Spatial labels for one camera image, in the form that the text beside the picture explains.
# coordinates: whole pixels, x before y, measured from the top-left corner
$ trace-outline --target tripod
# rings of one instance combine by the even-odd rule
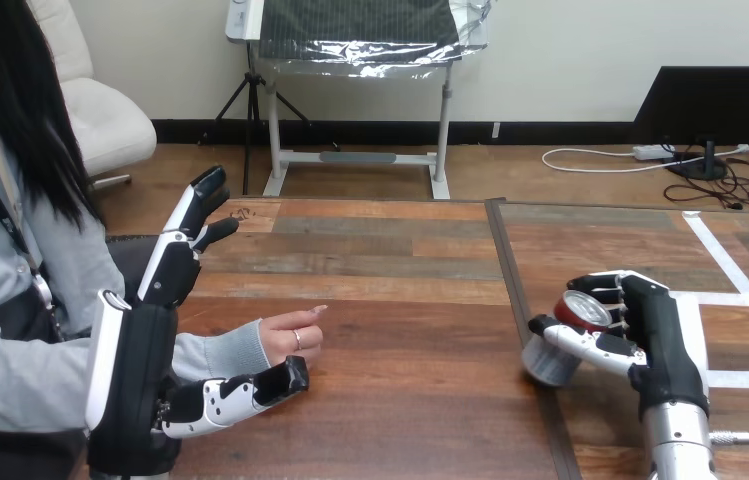
[[[250,42],[247,42],[247,72],[244,74],[244,80],[239,84],[236,91],[233,93],[233,96],[230,97],[230,99],[227,101],[227,104],[224,105],[224,108],[221,109],[221,113],[218,114],[217,117],[215,117],[215,121],[212,122],[212,126],[203,133],[203,137],[199,142],[197,142],[198,145],[208,145],[210,143],[210,140],[214,137],[215,132],[218,130],[218,126],[221,123],[221,120],[224,118],[224,115],[227,114],[227,110],[230,109],[230,106],[233,105],[233,103],[236,101],[236,99],[239,97],[242,91],[244,91],[244,87],[248,87],[248,95],[247,95],[247,122],[245,123],[245,129],[244,129],[244,180],[242,182],[242,195],[247,195],[248,192],[248,180],[250,177],[250,136],[251,136],[251,129],[258,128],[260,125],[259,120],[259,98],[257,97],[257,87],[266,86],[265,79],[262,78],[262,75],[256,73],[256,70],[253,66],[253,57],[251,53],[251,47]],[[307,129],[312,128],[312,122],[309,121],[306,116],[300,112],[297,108],[295,108],[294,105],[292,105],[288,100],[286,100],[285,97],[280,95],[280,92],[277,92],[277,98],[283,102],[283,105],[289,108],[289,110],[292,111],[306,126]],[[339,145],[335,142],[330,140],[330,144],[333,145],[333,148],[338,152],[340,151]]]

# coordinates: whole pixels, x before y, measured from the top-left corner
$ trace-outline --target white chair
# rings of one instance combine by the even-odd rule
[[[94,80],[91,54],[69,0],[27,0],[56,63],[62,94],[88,175],[146,160],[156,149],[147,115],[121,92]],[[99,179],[95,189],[125,183],[129,175]]]

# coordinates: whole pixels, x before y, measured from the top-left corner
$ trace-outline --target wooden floor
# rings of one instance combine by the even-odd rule
[[[433,147],[370,148],[425,153]],[[558,172],[541,162],[546,146],[452,146],[447,174],[451,196],[463,200],[506,197],[511,201],[582,203],[671,207],[663,198],[668,185],[679,177],[664,170],[635,174],[583,174]],[[597,147],[630,151],[630,146]],[[213,165],[223,165],[235,194],[243,175],[243,147],[159,145],[151,160],[113,173],[131,173],[133,184],[97,193],[112,234],[156,233],[179,200],[184,185]],[[564,166],[629,168],[640,166],[629,158],[561,153],[551,161]],[[270,174],[267,149],[257,148],[252,161],[250,193],[260,195]],[[739,170],[749,176],[749,168]],[[353,197],[426,200],[431,198],[429,174],[419,167],[293,167],[286,177],[285,196]],[[685,207],[720,208],[714,200]]]

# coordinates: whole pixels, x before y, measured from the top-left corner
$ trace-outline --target white cable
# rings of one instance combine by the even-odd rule
[[[735,155],[737,153],[745,153],[748,149],[746,148],[737,148],[736,150],[730,151],[730,152],[724,152],[724,153],[717,153],[717,157],[723,157],[725,155]],[[704,157],[698,157],[698,158],[692,158],[690,160],[683,160],[682,162],[671,162],[671,163],[661,163],[659,165],[650,165],[647,167],[639,167],[639,168],[628,168],[624,170],[588,170],[585,168],[566,168],[566,167],[558,167],[556,165],[551,165],[547,161],[548,155],[559,153],[559,152],[579,152],[579,153],[594,153],[595,155],[604,155],[606,157],[632,157],[633,153],[610,153],[610,152],[599,152],[597,150],[585,150],[582,148],[558,148],[556,150],[551,150],[550,152],[545,153],[542,155],[542,163],[545,165],[553,168],[554,170],[559,170],[562,172],[575,172],[575,173],[634,173],[634,172],[644,172],[647,170],[656,170],[658,168],[666,168],[671,167],[674,165],[683,165],[686,163],[691,162],[697,162],[699,160],[703,160]]]

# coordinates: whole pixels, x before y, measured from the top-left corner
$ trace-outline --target gray sweater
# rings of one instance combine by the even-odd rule
[[[30,201],[14,158],[7,155],[23,205],[24,237],[37,261],[44,259],[50,287],[65,304],[67,335],[91,327],[97,292],[124,293],[124,279],[105,244],[105,232],[90,216],[80,233],[54,214],[46,198]],[[6,200],[0,183],[0,194]],[[29,267],[0,225],[0,304],[30,287]],[[88,339],[48,345],[0,338],[0,431],[48,433],[84,428]],[[186,380],[231,377],[269,367],[259,339],[259,321],[225,335],[180,334],[174,371]]]

